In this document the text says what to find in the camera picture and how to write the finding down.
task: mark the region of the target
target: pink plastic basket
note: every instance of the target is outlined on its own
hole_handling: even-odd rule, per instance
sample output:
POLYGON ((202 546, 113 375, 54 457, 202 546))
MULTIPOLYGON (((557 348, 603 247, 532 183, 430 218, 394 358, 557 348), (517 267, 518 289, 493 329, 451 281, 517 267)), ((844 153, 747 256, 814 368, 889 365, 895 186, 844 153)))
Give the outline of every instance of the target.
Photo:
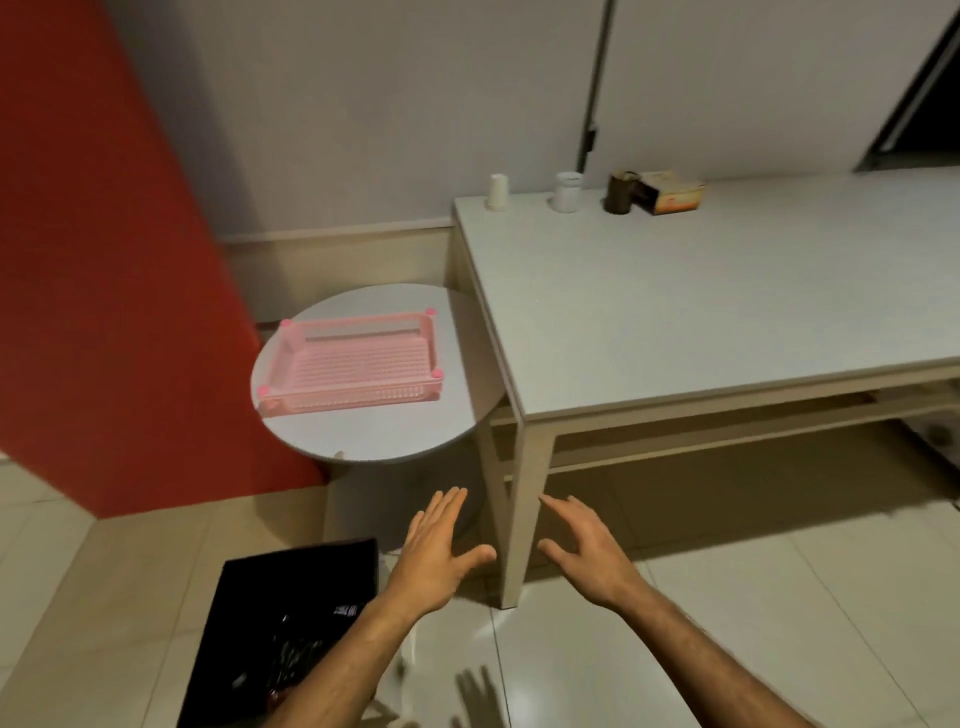
POLYGON ((256 390, 260 415, 438 399, 444 373, 436 313, 281 322, 267 379, 256 390))

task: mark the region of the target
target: forearm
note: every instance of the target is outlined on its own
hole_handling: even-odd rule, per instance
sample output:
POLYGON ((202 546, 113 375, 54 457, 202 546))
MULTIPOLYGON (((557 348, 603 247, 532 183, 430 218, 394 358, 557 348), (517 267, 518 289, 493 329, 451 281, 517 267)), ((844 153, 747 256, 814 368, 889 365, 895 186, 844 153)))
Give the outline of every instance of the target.
POLYGON ((387 593, 378 596, 277 709, 267 728, 355 726, 416 620, 387 593))
POLYGON ((705 728, 812 728, 653 587, 638 581, 619 601, 617 612, 705 728))

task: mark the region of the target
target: baseboard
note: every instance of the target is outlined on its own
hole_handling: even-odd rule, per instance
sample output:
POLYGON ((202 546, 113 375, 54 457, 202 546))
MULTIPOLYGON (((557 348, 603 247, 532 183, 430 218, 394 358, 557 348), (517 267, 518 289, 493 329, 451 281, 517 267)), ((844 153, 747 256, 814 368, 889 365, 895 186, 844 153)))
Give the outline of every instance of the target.
POLYGON ((354 288, 384 283, 449 285, 453 279, 449 227, 258 239, 227 243, 221 251, 258 322, 291 318, 313 303, 354 288))
POLYGON ((344 225, 340 228, 316 228, 302 231, 240 232, 219 235, 217 239, 226 245, 235 243, 264 243, 305 238, 343 237, 346 235, 378 235, 384 232, 409 232, 449 228, 453 218, 433 217, 425 220, 407 220, 395 223, 370 223, 368 225, 344 225))

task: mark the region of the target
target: white tile floor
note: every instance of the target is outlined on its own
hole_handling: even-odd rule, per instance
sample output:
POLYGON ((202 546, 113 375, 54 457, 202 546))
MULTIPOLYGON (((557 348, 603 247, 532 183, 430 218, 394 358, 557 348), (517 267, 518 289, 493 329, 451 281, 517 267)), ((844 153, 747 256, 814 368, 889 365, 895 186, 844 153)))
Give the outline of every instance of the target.
MULTIPOLYGON (((885 425, 548 483, 593 505, 748 668, 817 721, 853 728, 960 725, 951 487, 885 425)), ((23 537, 18 507, 0 510, 0 548, 5 528, 23 537)), ((97 522, 6 678, 0 728, 173 728, 220 565, 315 542, 323 520, 324 490, 307 489, 97 522)), ((547 517, 539 530, 562 533, 547 517)), ((481 518, 463 543, 489 531, 481 518)), ((413 667, 388 672, 384 703, 431 728, 696 725, 629 629, 552 567, 532 562, 515 610, 489 606, 495 583, 470 580, 418 625, 413 667)))
POLYGON ((0 690, 93 521, 39 478, 0 460, 0 690))

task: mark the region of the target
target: table pedestal base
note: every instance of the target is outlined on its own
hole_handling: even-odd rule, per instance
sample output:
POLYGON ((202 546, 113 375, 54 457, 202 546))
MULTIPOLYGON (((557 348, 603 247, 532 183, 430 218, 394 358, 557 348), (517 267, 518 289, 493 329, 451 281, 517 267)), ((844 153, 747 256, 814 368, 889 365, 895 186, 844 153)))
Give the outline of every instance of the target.
POLYGON ((327 486, 324 540, 373 537, 382 553, 400 548, 417 511, 434 492, 453 486, 469 489, 457 520, 458 535, 476 520, 487 497, 480 458, 469 438, 413 460, 354 465, 327 486))

